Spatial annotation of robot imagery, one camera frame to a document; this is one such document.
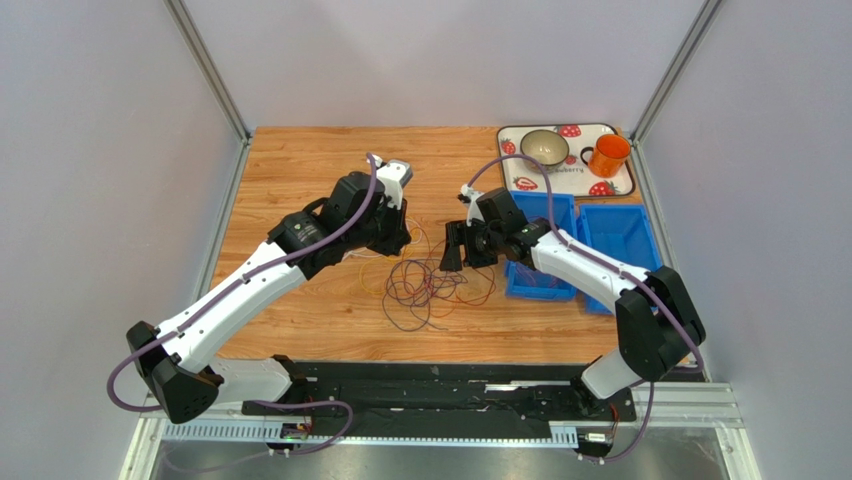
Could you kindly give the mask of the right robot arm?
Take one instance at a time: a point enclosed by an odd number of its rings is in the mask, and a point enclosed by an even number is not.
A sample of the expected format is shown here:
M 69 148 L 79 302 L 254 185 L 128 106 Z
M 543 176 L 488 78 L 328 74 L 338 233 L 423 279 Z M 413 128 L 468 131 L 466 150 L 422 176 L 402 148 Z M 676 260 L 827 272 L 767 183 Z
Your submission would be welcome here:
M 458 196 L 463 220 L 446 225 L 443 271 L 480 268 L 500 259 L 564 281 L 606 306 L 616 319 L 618 346 L 588 364 L 574 384 L 588 402 L 602 401 L 638 382 L 655 382 L 706 338 L 678 272 L 630 265 L 574 239 L 549 218 L 528 219 L 504 188 L 470 185 Z

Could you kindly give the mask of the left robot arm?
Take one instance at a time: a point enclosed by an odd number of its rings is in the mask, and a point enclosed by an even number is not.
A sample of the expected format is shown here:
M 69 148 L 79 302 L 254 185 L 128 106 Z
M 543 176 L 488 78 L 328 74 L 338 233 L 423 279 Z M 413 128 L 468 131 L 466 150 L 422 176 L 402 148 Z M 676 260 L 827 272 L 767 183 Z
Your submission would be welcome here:
M 298 380 L 287 358 L 226 360 L 219 350 L 271 303 L 348 252 L 400 254 L 411 240 L 403 190 L 412 176 L 398 161 L 380 166 L 375 176 L 349 173 L 329 196 L 283 217 L 195 304 L 158 326 L 139 322 L 127 332 L 135 367 L 172 423 L 189 422 L 218 404 L 285 396 Z

